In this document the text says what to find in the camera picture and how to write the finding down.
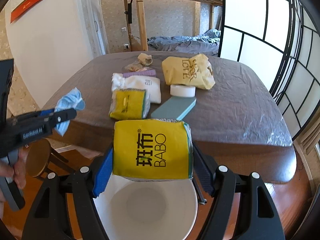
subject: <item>gray tablecloth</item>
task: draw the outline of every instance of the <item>gray tablecloth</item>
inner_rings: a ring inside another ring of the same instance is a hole
[[[161,62],[169,56],[193,57],[194,54],[149,51],[151,65],[161,80],[161,100],[170,98],[170,86],[164,82]],[[76,120],[112,130],[115,121],[109,118],[111,77],[122,73],[123,67],[137,60],[140,52],[124,52],[95,58],[74,74],[46,103],[44,109],[55,107],[57,101],[77,87],[86,103]],[[190,125],[192,139],[291,146],[292,140],[284,119],[261,80],[252,69],[239,62],[210,57],[216,84],[211,90],[196,89],[196,106],[184,118]],[[151,112],[159,105],[151,104]]]

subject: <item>gray bed sheet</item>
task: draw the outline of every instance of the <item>gray bed sheet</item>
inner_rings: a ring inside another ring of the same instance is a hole
[[[170,96],[161,63],[169,56],[193,57],[194,54],[147,51],[150,67],[161,84],[161,104]],[[44,109],[73,88],[82,94],[86,107],[78,111],[76,121],[103,127],[112,134],[115,120],[108,116],[111,104],[111,77],[136,61],[140,52],[124,52],[95,58],[75,73],[47,102]],[[184,121],[190,125],[192,139],[256,145],[291,146],[292,140],[282,114],[269,91],[255,72],[239,62],[210,57],[216,84],[211,90],[196,89],[196,105]],[[159,107],[151,104],[150,114]]]
[[[148,39],[148,46],[158,51],[174,51],[184,53],[203,53],[217,56],[221,31],[208,30],[198,36],[156,36]]]

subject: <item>wooden floor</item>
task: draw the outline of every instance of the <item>wooden floor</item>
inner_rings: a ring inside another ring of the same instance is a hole
[[[70,162],[72,163],[70,166],[72,166],[74,169],[79,168],[83,165],[89,165],[91,163],[91,160],[83,157],[76,150],[68,152],[67,155],[65,153],[62,153],[62,155],[70,160]],[[62,171],[54,164],[50,164],[49,168],[56,171],[58,175],[65,174],[64,171]],[[4,207],[3,222],[17,239],[21,239],[22,230],[26,217],[28,215],[28,211],[40,186],[41,181],[28,176],[27,186],[24,189],[26,206],[18,212],[12,212],[7,205],[5,205]],[[295,176],[289,183],[267,184],[267,188],[279,212],[285,235],[287,239],[290,239],[298,229],[312,200],[308,176],[303,167],[301,158],[297,156],[297,170]],[[229,218],[228,229],[224,236],[225,240],[230,239],[233,234],[239,206],[239,197],[239,194],[235,195],[231,216]],[[206,205],[198,206],[198,216],[196,219],[196,223],[187,240],[195,240],[197,238],[205,221],[205,218],[207,217],[213,199],[208,195],[205,195],[205,198],[208,199],[208,203]],[[81,233],[76,222],[76,214],[71,194],[68,194],[67,200],[74,238],[80,239]]]

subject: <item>white pouch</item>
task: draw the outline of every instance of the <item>white pouch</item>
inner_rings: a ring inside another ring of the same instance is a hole
[[[150,94],[151,103],[161,103],[160,79],[148,76],[124,78],[120,73],[112,75],[112,92],[116,89],[145,89]]]

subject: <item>white tape roll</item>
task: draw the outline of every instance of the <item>white tape roll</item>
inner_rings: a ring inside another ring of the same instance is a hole
[[[170,95],[175,97],[193,98],[196,94],[196,87],[185,85],[171,85]]]

